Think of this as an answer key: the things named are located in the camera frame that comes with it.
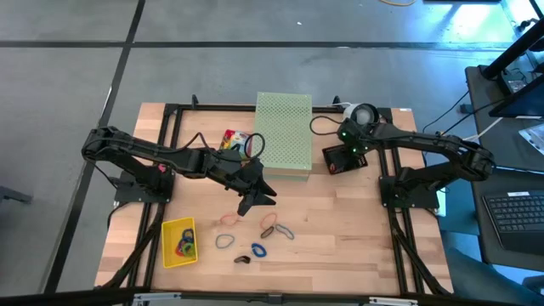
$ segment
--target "orange rubber band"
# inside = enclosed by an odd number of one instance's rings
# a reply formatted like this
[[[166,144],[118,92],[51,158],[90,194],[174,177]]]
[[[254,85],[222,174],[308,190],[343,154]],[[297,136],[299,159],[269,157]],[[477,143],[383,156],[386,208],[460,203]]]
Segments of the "orange rubber band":
[[[225,220],[226,218],[233,218],[233,217],[236,217],[234,223],[232,223],[232,224],[227,224],[227,223],[224,222],[224,220]],[[239,220],[240,220],[240,216],[238,216],[238,214],[237,214],[236,212],[227,212],[223,217],[221,217],[221,219],[219,220],[219,222],[220,222],[222,225],[233,226],[234,224],[238,223]]]
[[[274,221],[272,221],[272,224],[269,225],[269,226],[263,226],[263,222],[264,220],[266,220],[266,218],[268,218],[269,216],[271,215],[274,215]],[[262,219],[261,219],[261,223],[259,224],[259,226],[261,227],[261,229],[263,230],[267,230],[270,226],[273,226],[275,224],[275,221],[278,219],[278,214],[275,213],[275,212],[271,212],[269,214],[267,214],[266,216],[264,216]]]

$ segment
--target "colorful package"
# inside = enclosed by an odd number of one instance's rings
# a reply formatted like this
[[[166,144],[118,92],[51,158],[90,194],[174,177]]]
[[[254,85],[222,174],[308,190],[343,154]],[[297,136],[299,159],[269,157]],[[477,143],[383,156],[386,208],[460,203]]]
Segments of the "colorful package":
[[[244,152],[244,145],[246,144],[247,139],[249,138],[248,133],[226,130],[224,132],[223,140],[221,141],[221,146],[219,149],[233,149],[240,152],[241,159],[243,161],[247,160],[252,154],[252,139],[249,139],[247,144],[247,154]]]

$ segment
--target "black rubber band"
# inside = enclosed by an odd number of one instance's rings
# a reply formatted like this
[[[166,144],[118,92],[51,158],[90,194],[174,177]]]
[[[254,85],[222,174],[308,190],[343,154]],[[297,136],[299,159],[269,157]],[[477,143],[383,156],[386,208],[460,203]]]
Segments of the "black rubber band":
[[[246,263],[249,264],[252,261],[251,258],[248,256],[240,256],[238,258],[235,258],[235,263]]]
[[[272,234],[272,232],[274,232],[274,226],[270,226],[269,228],[267,228],[262,234],[261,234],[261,238],[266,238],[268,236],[270,236]]]

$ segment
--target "rubber band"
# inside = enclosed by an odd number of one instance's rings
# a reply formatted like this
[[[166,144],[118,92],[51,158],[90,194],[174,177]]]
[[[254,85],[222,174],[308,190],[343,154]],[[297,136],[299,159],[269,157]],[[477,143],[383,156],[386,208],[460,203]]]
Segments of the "rubber band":
[[[183,238],[179,240],[178,246],[176,246],[176,249],[174,250],[176,255],[181,256],[181,257],[185,256],[183,251],[182,251],[185,243],[187,243],[187,241],[185,241]]]
[[[232,224],[227,224],[224,222],[224,219],[225,218],[228,218],[228,217],[236,217],[236,220],[234,223]],[[219,222],[222,224],[222,225],[227,225],[227,226],[233,226],[234,224],[238,223],[238,221],[240,220],[240,216],[238,216],[238,214],[236,212],[227,212],[225,215],[223,215],[223,217],[221,217],[219,219]]]
[[[263,258],[266,256],[266,250],[264,249],[264,246],[261,246],[258,243],[252,243],[252,253],[258,258]]]
[[[282,233],[283,235],[285,235],[287,238],[291,240],[295,239],[295,234],[293,234],[291,230],[287,228],[285,225],[276,224],[275,229],[279,231],[280,233]]]
[[[227,243],[226,246],[219,246],[219,238],[221,238],[221,237],[230,237],[230,238],[232,238],[232,240],[229,243]],[[230,247],[230,245],[233,244],[234,242],[235,242],[235,237],[233,235],[231,235],[231,234],[220,234],[220,235],[218,235],[217,238],[215,238],[215,247],[218,248],[218,249],[224,249],[224,248]]]
[[[193,256],[195,254],[194,246],[194,244],[187,242],[181,247],[181,251],[183,251],[185,256]]]
[[[235,258],[235,263],[246,263],[246,264],[249,264],[250,262],[252,261],[251,258],[249,258],[248,256],[240,256],[238,258]]]
[[[270,236],[270,234],[272,234],[272,232],[274,232],[274,226],[270,226],[269,228],[267,228],[262,234],[261,234],[261,238],[266,238],[268,236]]]
[[[275,212],[271,212],[271,213],[267,214],[266,216],[264,216],[264,217],[261,219],[261,223],[259,224],[259,226],[261,227],[261,229],[263,229],[263,230],[266,230],[266,229],[267,229],[267,227],[264,227],[264,226],[263,226],[263,222],[264,222],[264,220],[266,220],[266,218],[268,218],[270,215],[274,215],[274,221],[272,221],[272,224],[271,224],[271,226],[274,226],[275,221],[278,219],[278,214],[275,213]]]
[[[193,239],[193,237],[195,237],[195,231],[193,229],[186,229],[184,230],[184,232],[181,234],[181,237],[182,238],[190,238],[190,239]]]

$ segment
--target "gray floor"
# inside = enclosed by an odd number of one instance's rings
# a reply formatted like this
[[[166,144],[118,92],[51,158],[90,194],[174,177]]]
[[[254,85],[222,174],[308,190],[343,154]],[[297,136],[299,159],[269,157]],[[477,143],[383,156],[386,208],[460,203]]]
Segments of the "gray floor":
[[[135,0],[0,2],[0,40],[124,41]],[[137,41],[509,42],[500,4],[417,1],[148,0]],[[0,185],[34,195],[0,206],[0,296],[39,292],[82,166],[79,150],[99,119],[120,49],[0,48]],[[418,128],[466,91],[464,68],[499,52],[331,48],[133,49],[110,124],[132,132],[142,102],[254,103],[258,91],[334,95],[410,107]],[[446,128],[453,112],[433,126]],[[472,121],[455,133],[472,135]],[[111,174],[113,167],[103,165]],[[113,189],[94,175],[59,290],[89,289]],[[473,252],[473,243],[459,243]]]

